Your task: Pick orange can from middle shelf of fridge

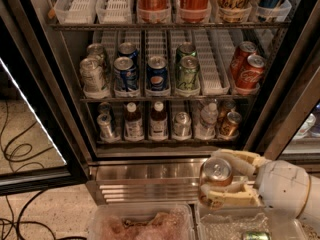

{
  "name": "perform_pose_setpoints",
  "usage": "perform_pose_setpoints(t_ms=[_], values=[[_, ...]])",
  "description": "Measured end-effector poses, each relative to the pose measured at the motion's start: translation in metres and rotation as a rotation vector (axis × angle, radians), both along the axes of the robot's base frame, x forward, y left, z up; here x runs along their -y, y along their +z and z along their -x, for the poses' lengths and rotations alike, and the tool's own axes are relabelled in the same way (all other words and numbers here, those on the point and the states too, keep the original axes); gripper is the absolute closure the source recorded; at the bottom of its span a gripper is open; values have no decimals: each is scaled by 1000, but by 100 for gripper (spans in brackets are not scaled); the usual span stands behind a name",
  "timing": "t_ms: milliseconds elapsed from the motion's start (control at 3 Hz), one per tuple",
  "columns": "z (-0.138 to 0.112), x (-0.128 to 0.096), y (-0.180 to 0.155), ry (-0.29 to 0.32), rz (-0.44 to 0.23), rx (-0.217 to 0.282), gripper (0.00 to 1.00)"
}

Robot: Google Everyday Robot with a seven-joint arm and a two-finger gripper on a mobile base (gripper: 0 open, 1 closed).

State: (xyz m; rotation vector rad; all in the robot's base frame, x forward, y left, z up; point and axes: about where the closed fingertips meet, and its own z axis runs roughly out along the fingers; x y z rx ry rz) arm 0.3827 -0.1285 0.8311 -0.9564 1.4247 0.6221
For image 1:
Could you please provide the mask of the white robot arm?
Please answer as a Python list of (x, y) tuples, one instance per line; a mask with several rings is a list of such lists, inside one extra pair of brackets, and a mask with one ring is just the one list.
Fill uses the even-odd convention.
[(200, 167), (198, 200), (212, 210), (268, 207), (318, 227), (320, 179), (257, 153), (218, 149)]

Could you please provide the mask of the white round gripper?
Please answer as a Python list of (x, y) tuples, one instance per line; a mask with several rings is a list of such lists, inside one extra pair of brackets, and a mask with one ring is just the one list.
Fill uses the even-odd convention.
[(260, 195), (267, 207), (286, 211), (293, 217), (302, 212), (310, 187), (310, 177), (303, 168), (283, 160), (270, 162), (249, 151), (218, 149), (211, 156), (227, 160), (233, 169), (249, 178), (258, 172), (258, 192), (246, 183), (226, 187), (204, 184), (200, 187), (201, 201), (209, 207), (258, 207), (262, 205)]

